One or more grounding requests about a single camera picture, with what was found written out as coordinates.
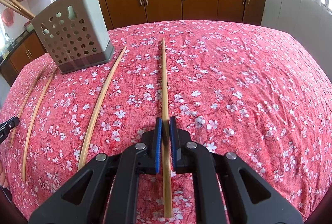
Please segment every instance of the keyhole-shaped hole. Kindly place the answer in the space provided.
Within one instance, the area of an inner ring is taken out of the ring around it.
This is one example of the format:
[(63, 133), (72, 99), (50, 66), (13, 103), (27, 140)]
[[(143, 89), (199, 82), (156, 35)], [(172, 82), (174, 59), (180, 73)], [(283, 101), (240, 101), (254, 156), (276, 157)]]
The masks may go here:
[(73, 6), (68, 7), (68, 19), (73, 21), (77, 18), (77, 13), (75, 12)]
[(49, 34), (49, 30), (46, 28), (44, 24), (41, 24), (40, 26), (44, 34)]

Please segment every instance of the flower pattern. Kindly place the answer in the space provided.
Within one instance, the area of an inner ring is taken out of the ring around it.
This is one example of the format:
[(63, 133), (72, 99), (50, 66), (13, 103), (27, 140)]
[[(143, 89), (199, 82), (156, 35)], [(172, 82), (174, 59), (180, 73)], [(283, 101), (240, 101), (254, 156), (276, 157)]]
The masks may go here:
[[(99, 111), (87, 161), (119, 154), (154, 128), (161, 115), (161, 50), (165, 38), (169, 115), (211, 152), (235, 152), (306, 219), (331, 182), (332, 84), (289, 34), (247, 24), (171, 21), (109, 31), (116, 52), (104, 65), (56, 72), (40, 105), (22, 182), (22, 155), (38, 98), (55, 69), (48, 54), (24, 67), (0, 122), (16, 115), (37, 74), (13, 147), (0, 145), (14, 203), (33, 210), (77, 171), (84, 136), (103, 83), (127, 50)], [(162, 175), (142, 175), (137, 221), (195, 223), (190, 174), (172, 171), (173, 217), (163, 218)]]

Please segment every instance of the silver screw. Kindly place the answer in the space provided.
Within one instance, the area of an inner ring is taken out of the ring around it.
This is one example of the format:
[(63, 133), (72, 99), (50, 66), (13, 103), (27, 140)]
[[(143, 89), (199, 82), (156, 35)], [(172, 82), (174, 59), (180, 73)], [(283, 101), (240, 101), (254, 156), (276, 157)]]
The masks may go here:
[(197, 147), (197, 143), (195, 143), (195, 142), (187, 142), (186, 146), (189, 149), (195, 149)]
[(226, 157), (227, 157), (228, 159), (234, 160), (234, 159), (236, 159), (236, 154), (233, 153), (233, 152), (228, 152), (228, 153), (226, 154)]
[(138, 143), (135, 145), (135, 148), (137, 150), (143, 150), (143, 149), (145, 149), (145, 147), (146, 147), (145, 143)]
[(105, 155), (104, 153), (96, 155), (97, 161), (104, 161), (106, 158), (107, 158), (107, 155)]

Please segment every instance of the human hand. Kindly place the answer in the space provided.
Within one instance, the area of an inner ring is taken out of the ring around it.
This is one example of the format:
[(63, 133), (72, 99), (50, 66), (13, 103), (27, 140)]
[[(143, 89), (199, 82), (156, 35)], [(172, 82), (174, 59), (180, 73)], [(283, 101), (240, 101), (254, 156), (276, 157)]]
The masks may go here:
[(0, 186), (2, 186), (4, 189), (8, 187), (8, 181), (6, 178), (5, 170), (2, 167), (1, 160), (0, 160)]

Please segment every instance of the tablecloth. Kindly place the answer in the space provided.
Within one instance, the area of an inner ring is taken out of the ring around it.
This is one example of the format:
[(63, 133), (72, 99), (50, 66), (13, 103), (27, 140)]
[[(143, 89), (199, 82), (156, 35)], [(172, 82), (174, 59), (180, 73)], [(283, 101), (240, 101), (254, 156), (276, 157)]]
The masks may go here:
[[(32, 113), (56, 68), (48, 54), (24, 67), (0, 115), (17, 115), (35, 77), (14, 145), (0, 146), (14, 203), (29, 218), (77, 171), (90, 117), (110, 68), (127, 50), (100, 109), (88, 159), (118, 154), (154, 128), (161, 115), (161, 46), (165, 38), (169, 115), (210, 152), (236, 152), (306, 219), (331, 182), (332, 85), (289, 34), (247, 24), (170, 21), (109, 31), (115, 46), (104, 65), (56, 72), (34, 122), (22, 182), (22, 155)], [(137, 222), (195, 223), (190, 174), (172, 172), (173, 217), (163, 218), (162, 176), (142, 175)]]

